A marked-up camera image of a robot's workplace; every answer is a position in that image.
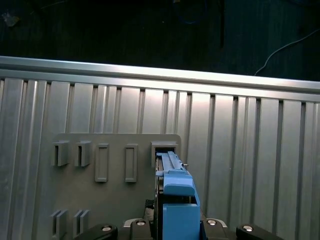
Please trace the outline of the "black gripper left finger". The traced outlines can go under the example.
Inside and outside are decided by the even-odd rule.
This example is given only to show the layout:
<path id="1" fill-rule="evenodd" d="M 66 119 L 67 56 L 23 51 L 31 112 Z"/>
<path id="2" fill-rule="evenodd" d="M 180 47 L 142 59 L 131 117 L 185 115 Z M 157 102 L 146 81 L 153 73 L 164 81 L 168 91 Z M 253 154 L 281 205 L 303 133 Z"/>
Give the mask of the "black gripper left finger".
<path id="1" fill-rule="evenodd" d="M 144 218 L 127 220 L 122 228 L 113 224 L 97 224 L 79 234 L 80 240 L 153 240 L 154 239 L 155 201 L 145 201 Z"/>

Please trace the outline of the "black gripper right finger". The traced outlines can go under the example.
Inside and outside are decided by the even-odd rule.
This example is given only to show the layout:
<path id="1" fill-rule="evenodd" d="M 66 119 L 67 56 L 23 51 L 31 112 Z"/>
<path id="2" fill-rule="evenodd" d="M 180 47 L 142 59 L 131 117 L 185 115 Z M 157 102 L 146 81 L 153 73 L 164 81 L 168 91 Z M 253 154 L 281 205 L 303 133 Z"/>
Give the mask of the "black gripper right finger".
<path id="1" fill-rule="evenodd" d="M 235 231 L 220 219 L 207 218 L 200 224 L 200 240 L 283 240 L 254 224 L 240 224 Z"/>

